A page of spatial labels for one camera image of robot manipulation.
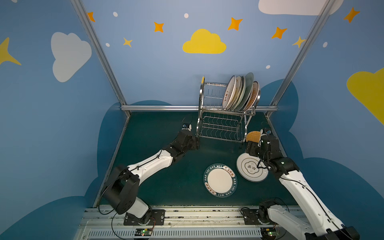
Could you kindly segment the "pale green flower plate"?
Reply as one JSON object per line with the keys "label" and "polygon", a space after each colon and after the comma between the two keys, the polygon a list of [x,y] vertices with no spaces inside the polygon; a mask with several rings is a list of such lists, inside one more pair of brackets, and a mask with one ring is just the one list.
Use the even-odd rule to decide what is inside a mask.
{"label": "pale green flower plate", "polygon": [[240,103],[241,103],[241,101],[242,101],[242,99],[244,97],[245,90],[246,90],[246,80],[245,80],[244,76],[241,76],[241,87],[239,89],[237,100],[236,100],[236,102],[234,103],[234,105],[232,107],[233,111],[235,111],[236,108],[240,105]]}

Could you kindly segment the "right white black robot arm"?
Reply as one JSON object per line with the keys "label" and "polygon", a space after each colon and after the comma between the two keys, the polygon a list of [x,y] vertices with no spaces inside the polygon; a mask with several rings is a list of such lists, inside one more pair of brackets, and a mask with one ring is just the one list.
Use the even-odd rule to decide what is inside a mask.
{"label": "right white black robot arm", "polygon": [[258,141],[248,140],[245,152],[257,157],[264,169],[289,191],[307,217],[306,224],[288,213],[275,201],[260,203],[258,220],[261,224],[277,224],[298,240],[358,240],[360,234],[354,227],[346,227],[321,201],[304,178],[297,164],[284,157],[279,139],[263,135]]}

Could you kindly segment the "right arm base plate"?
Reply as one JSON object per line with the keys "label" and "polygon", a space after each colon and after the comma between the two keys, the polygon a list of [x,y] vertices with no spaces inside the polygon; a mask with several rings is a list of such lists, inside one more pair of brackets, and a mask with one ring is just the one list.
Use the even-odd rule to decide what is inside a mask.
{"label": "right arm base plate", "polygon": [[250,209],[244,207],[240,209],[240,213],[243,216],[245,225],[274,225],[269,215],[267,209]]}

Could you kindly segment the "orange sunburst plate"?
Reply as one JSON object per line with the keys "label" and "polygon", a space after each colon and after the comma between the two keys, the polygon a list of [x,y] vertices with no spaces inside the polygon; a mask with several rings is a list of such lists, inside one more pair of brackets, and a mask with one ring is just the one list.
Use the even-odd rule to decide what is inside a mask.
{"label": "orange sunburst plate", "polygon": [[259,91],[260,91],[259,83],[257,81],[254,81],[251,95],[249,97],[247,104],[243,108],[243,112],[248,111],[254,106],[255,102],[258,99]]}
{"label": "orange sunburst plate", "polygon": [[222,102],[222,108],[223,110],[226,110],[230,103],[232,102],[236,90],[236,76],[233,75],[228,82],[227,88],[224,93],[223,102]]}

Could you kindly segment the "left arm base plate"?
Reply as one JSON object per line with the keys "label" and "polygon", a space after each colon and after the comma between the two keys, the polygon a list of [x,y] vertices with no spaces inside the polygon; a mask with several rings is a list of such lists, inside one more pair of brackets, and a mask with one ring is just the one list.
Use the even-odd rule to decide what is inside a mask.
{"label": "left arm base plate", "polygon": [[149,209],[141,218],[133,214],[126,213],[124,219],[124,226],[163,226],[165,220],[165,210],[163,209]]}

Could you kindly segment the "cream floral plate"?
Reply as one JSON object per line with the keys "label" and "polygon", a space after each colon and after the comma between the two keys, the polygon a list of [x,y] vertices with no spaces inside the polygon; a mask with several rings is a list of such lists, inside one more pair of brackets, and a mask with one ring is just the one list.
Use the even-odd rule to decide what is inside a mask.
{"label": "cream floral plate", "polygon": [[235,93],[234,93],[234,97],[233,97],[233,99],[231,100],[231,102],[229,104],[228,110],[232,110],[233,109],[233,107],[235,105],[235,102],[237,101],[237,98],[238,98],[238,95],[239,95],[239,90],[241,88],[241,84],[242,84],[242,77],[241,76],[237,76],[236,80],[235,80]]}

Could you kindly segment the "large pale green plate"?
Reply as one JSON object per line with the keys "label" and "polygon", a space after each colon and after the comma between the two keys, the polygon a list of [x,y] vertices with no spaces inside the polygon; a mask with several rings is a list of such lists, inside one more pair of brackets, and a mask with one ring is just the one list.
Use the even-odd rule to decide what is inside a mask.
{"label": "large pale green plate", "polygon": [[245,76],[245,80],[246,80],[246,85],[245,85],[246,90],[245,90],[245,94],[243,96],[243,99],[242,99],[241,103],[238,106],[238,111],[239,112],[243,112],[244,111],[245,106],[247,105],[247,103],[249,101],[249,98],[251,96],[252,89],[253,89],[253,82],[254,82],[254,74],[253,73],[248,73]]}

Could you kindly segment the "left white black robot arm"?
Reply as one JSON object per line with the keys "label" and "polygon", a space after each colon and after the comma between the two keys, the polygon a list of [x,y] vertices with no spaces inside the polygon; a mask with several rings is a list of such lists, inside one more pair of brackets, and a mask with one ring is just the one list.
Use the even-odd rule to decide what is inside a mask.
{"label": "left white black robot arm", "polygon": [[117,214],[128,213],[140,224],[150,220],[152,208],[138,198],[139,186],[162,169],[181,160],[190,150],[198,150],[200,139],[192,133],[191,124],[183,124],[177,137],[153,156],[129,166],[115,167],[103,186],[101,197]]}

